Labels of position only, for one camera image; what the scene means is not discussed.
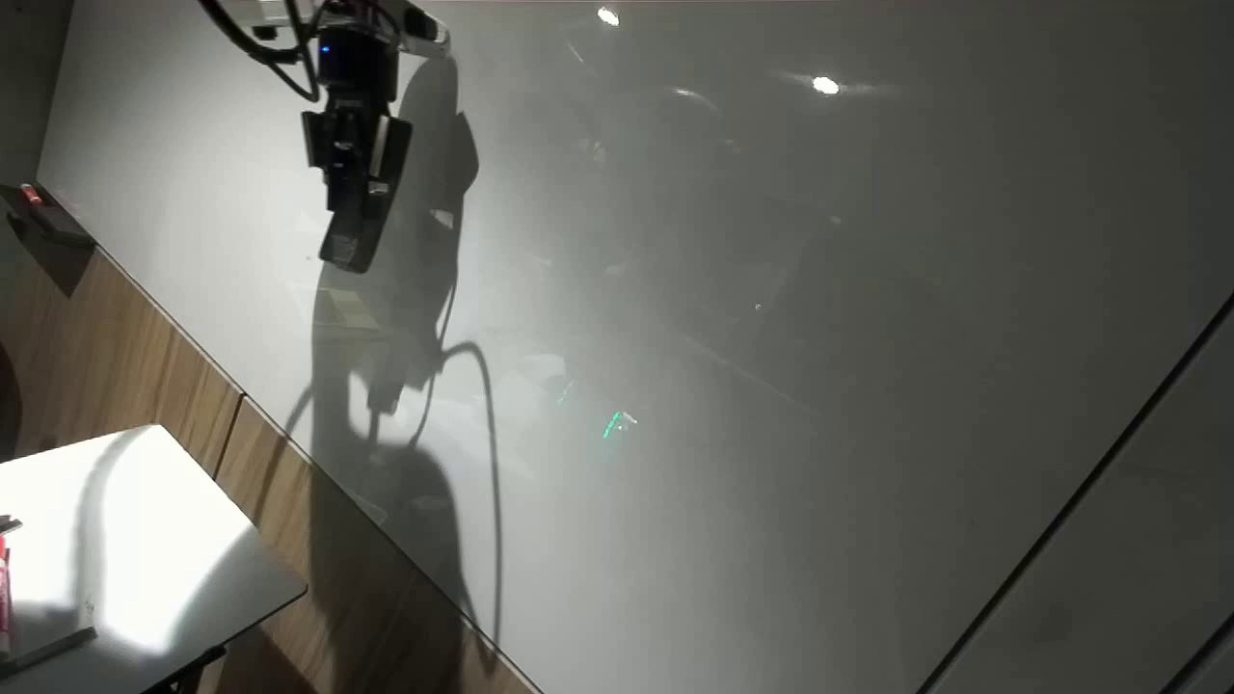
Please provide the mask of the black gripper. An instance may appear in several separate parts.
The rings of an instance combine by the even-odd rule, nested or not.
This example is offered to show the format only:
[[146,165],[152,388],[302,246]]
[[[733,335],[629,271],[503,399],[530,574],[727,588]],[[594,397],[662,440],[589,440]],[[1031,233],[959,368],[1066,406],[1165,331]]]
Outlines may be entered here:
[[399,23],[377,0],[325,0],[313,10],[316,79],[333,108],[385,110],[399,83]]

